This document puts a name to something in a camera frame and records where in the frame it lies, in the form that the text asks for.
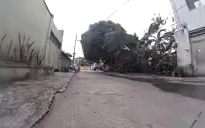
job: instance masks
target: building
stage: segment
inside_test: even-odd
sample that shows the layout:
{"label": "building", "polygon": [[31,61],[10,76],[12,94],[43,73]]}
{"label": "building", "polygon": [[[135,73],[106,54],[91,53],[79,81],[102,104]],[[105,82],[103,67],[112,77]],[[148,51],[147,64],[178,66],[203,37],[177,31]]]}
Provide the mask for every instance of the building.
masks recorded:
{"label": "building", "polygon": [[[14,49],[20,47],[19,43],[29,41],[34,42],[32,48],[41,55],[42,65],[58,69],[61,63],[63,31],[56,28],[44,0],[0,0],[0,40],[2,38],[4,42],[0,45],[5,55],[16,56]],[[10,42],[12,50],[6,52]]]}
{"label": "building", "polygon": [[72,55],[69,53],[64,53],[64,52],[61,53],[61,65],[59,66],[59,71],[62,72],[69,71],[72,64],[70,57],[72,57]]}
{"label": "building", "polygon": [[205,75],[205,0],[170,0],[177,23],[178,63],[186,72]]}

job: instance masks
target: asphalt road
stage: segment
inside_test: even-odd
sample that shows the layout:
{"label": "asphalt road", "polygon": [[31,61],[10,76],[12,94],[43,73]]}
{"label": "asphalt road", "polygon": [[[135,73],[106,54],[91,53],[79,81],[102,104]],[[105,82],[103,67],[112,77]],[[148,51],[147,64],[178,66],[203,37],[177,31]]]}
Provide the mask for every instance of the asphalt road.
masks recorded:
{"label": "asphalt road", "polygon": [[38,128],[190,128],[204,104],[150,83],[83,72]]}

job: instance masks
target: overcast sky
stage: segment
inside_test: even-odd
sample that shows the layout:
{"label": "overcast sky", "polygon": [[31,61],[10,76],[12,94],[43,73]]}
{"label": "overcast sky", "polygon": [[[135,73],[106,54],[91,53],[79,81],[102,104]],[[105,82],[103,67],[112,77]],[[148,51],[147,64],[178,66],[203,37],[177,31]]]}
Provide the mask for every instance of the overcast sky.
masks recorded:
{"label": "overcast sky", "polygon": [[[75,33],[78,39],[90,24],[105,20],[117,8],[110,20],[120,23],[128,33],[141,37],[151,23],[154,14],[167,17],[172,13],[169,0],[45,0],[54,14],[58,29],[64,30],[63,47],[73,53]],[[80,42],[77,43],[77,57],[83,56]]]}

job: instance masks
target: curb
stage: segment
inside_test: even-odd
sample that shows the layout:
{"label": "curb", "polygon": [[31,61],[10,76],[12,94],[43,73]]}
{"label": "curb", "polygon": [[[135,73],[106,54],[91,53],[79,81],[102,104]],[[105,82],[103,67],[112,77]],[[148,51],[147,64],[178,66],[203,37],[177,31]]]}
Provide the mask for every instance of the curb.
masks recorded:
{"label": "curb", "polygon": [[162,76],[127,76],[123,74],[104,73],[111,77],[124,78],[133,81],[151,83],[164,92],[176,93],[182,96],[205,100],[205,83],[185,82],[181,79],[168,79]]}
{"label": "curb", "polygon": [[52,110],[52,105],[53,105],[53,103],[54,103],[54,99],[55,99],[56,94],[58,94],[58,93],[63,93],[63,92],[66,90],[66,88],[69,86],[69,84],[71,83],[71,81],[72,81],[72,79],[73,79],[74,76],[75,76],[75,73],[71,76],[70,80],[69,80],[63,87],[61,87],[60,89],[58,89],[58,90],[53,94],[53,96],[52,96],[51,99],[50,99],[50,103],[48,104],[48,109],[47,109],[47,111],[46,111],[37,121],[35,121],[35,122],[33,123],[33,125],[31,125],[30,128],[37,128],[39,122],[42,121],[42,120],[47,116],[47,114],[50,112],[50,110]]}

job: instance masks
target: weeds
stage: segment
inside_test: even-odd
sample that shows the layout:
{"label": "weeds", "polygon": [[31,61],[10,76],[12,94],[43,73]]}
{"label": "weeds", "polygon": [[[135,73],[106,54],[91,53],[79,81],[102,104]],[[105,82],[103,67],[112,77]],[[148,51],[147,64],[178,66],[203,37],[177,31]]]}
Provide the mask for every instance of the weeds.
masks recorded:
{"label": "weeds", "polygon": [[2,45],[5,42],[7,35],[5,34],[0,40],[0,60],[2,61],[11,61],[11,62],[21,62],[30,65],[32,61],[36,60],[37,65],[42,65],[43,61],[46,57],[46,52],[44,50],[37,51],[33,48],[35,44],[34,41],[30,41],[30,37],[26,38],[25,35],[23,37],[19,33],[18,35],[18,47],[12,47],[14,41],[11,40],[9,46],[6,49],[2,50]]}

